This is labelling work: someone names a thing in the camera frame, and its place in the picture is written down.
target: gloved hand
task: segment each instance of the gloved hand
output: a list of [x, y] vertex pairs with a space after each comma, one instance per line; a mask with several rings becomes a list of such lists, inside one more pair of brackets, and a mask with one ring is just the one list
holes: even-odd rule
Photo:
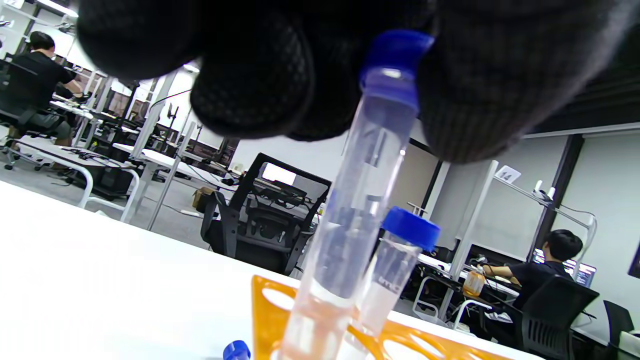
[[468, 162], [507, 149], [568, 102], [606, 65], [637, 4], [83, 0], [77, 30], [96, 66], [122, 79], [199, 58], [191, 103], [216, 133], [316, 141], [349, 127], [372, 38], [438, 29], [417, 78], [420, 119], [437, 156]]

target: person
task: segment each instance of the person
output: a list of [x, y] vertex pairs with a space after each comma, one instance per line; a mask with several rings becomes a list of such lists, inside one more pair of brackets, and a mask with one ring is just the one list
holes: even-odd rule
[[[513, 302], [513, 307], [522, 309], [536, 290], [552, 276], [560, 275], [573, 281], [571, 275], [564, 269], [563, 262], [573, 258], [581, 250], [582, 240], [578, 236], [566, 229], [554, 230], [545, 237], [545, 242], [542, 245], [542, 251], [545, 255], [544, 263], [521, 263], [509, 266], [484, 265], [483, 271], [489, 277], [501, 276], [510, 279], [515, 284], [519, 284], [522, 288], [520, 289], [520, 295]], [[469, 326], [474, 335], [481, 339], [491, 340], [491, 334], [488, 334], [481, 326], [478, 313], [465, 314], [465, 316], [463, 323]], [[502, 320], [484, 320], [492, 321], [494, 326], [500, 327], [503, 331], [513, 331], [513, 324], [504, 322], [505, 319], [502, 317]]]
[[[34, 31], [29, 36], [29, 46], [31, 51], [14, 57], [12, 64], [33, 71], [38, 76], [36, 79], [38, 82], [34, 83], [34, 77], [24, 70], [11, 66], [8, 71], [9, 84], [1, 98], [5, 104], [11, 104], [12, 108], [22, 111], [30, 107], [47, 109], [58, 83], [71, 91], [74, 97], [83, 98], [83, 90], [73, 75], [51, 60], [56, 50], [56, 43], [51, 36], [41, 31]], [[52, 122], [57, 120], [54, 117], [37, 113], [32, 116], [29, 122], [49, 127]], [[68, 122], [61, 122], [52, 133], [56, 137], [55, 144], [71, 145], [71, 130], [71, 125]], [[10, 135], [16, 139], [24, 136], [14, 127], [10, 128]]]

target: computer monitor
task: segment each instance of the computer monitor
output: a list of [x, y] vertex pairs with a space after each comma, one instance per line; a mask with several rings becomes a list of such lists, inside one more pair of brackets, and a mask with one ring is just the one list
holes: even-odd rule
[[280, 181], [287, 185], [293, 185], [293, 182], [296, 180], [296, 174], [274, 164], [267, 163], [264, 167], [262, 178], [271, 181]]
[[[540, 249], [534, 249], [533, 262], [538, 264], [544, 263], [545, 253], [542, 252], [542, 250]], [[571, 276], [573, 276], [573, 271], [575, 270], [575, 261], [569, 259], [563, 262], [563, 265], [564, 265], [564, 270], [568, 272]], [[580, 264], [578, 278], [576, 278], [575, 282], [588, 288], [591, 286], [591, 281], [593, 281], [593, 276], [595, 274], [596, 274], [595, 267], [587, 264]]]

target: white desk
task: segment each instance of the white desk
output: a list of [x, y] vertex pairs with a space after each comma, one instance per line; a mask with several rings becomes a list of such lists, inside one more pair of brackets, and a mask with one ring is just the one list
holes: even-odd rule
[[[433, 268], [441, 269], [444, 272], [449, 272], [449, 269], [451, 269], [451, 264], [444, 263], [443, 261], [434, 259], [431, 256], [427, 256], [427, 255], [424, 255], [424, 254], [420, 254], [418, 256], [418, 261], [420, 261], [421, 263], [423, 263], [425, 265], [429, 265], [429, 266], [431, 266]], [[468, 274], [469, 274], [468, 271], [462, 270], [462, 272], [460, 273], [460, 277], [463, 278], [463, 279], [467, 279], [467, 275]], [[503, 282], [504, 281], [509, 282], [508, 280], [502, 279], [502, 278], [500, 278], [499, 280], [501, 280]], [[517, 297], [520, 294], [519, 292], [517, 292], [517, 291], [515, 291], [515, 290], [513, 290], [511, 288], [508, 288], [507, 286], [499, 284], [497, 281], [494, 281], [493, 279], [487, 278], [486, 285], [488, 287], [490, 287], [491, 289], [497, 290], [497, 291], [499, 291], [501, 293], [510, 295], [512, 297]]]
[[[140, 188], [140, 178], [138, 177], [138, 173], [134, 171], [133, 167], [115, 160], [108, 160], [108, 161], [102, 160], [99, 158], [100, 154], [97, 154], [93, 151], [89, 151], [86, 149], [78, 149], [78, 148], [67, 147], [67, 146], [58, 146], [58, 145], [53, 145], [51, 143], [34, 142], [29, 138], [25, 140], [16, 140], [16, 143], [34, 149], [36, 151], [36, 154], [35, 154], [36, 157], [48, 159], [52, 162], [72, 168], [83, 175], [85, 186], [84, 186], [83, 196], [80, 199], [80, 202], [78, 203], [79, 208], [84, 209], [84, 207], [89, 202], [97, 202], [99, 204], [109, 206], [110, 208], [122, 211], [120, 221], [128, 222], [129, 219], [131, 219], [131, 217], [128, 216], [128, 214], [131, 210], [133, 199], [135, 198], [138, 192], [138, 189]], [[73, 151], [82, 150], [85, 153], [89, 153], [98, 157], [81, 159], [79, 155], [74, 154], [69, 150], [73, 150]], [[40, 170], [42, 166], [43, 164], [36, 165], [36, 170]], [[115, 204], [113, 202], [107, 201], [100, 197], [90, 196], [91, 191], [93, 190], [93, 175], [88, 170], [89, 168], [119, 169], [131, 174], [133, 188], [131, 189], [131, 196], [129, 197], [129, 200], [127, 200], [127, 203], [125, 206]]]
[[[114, 143], [113, 147], [122, 151], [126, 151], [129, 154], [133, 151], [133, 146], [124, 145], [121, 143]], [[144, 199], [145, 194], [147, 193], [147, 189], [149, 188], [149, 184], [151, 183], [154, 172], [156, 172], [159, 167], [171, 168], [175, 161], [174, 158], [170, 158], [167, 155], [163, 155], [157, 151], [149, 149], [142, 150], [141, 158], [146, 163], [146, 165], [142, 176], [140, 177], [141, 190], [137, 192], [136, 198], [133, 200], [133, 211], [130, 212], [131, 216], [135, 215], [138, 212], [140, 204], [142, 203], [142, 199]], [[187, 176], [194, 177], [213, 186], [217, 186], [219, 189], [228, 191], [235, 191], [237, 189], [237, 186], [228, 186], [221, 183], [220, 180], [222, 180], [222, 178], [220, 176], [216, 176], [202, 169], [189, 166], [183, 162], [180, 162], [178, 164], [178, 172]]]
[[[253, 348], [255, 274], [299, 285], [4, 182], [0, 193], [11, 204], [0, 208], [10, 224], [0, 237], [0, 359], [216, 359], [234, 340]], [[34, 204], [47, 214], [38, 226], [24, 216]], [[389, 318], [510, 359], [540, 359]]]

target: clear liquid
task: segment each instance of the clear liquid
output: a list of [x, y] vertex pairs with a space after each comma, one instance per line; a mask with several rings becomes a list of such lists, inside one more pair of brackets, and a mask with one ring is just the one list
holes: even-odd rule
[[338, 307], [312, 298], [291, 313], [278, 359], [335, 359], [352, 313], [351, 307]]

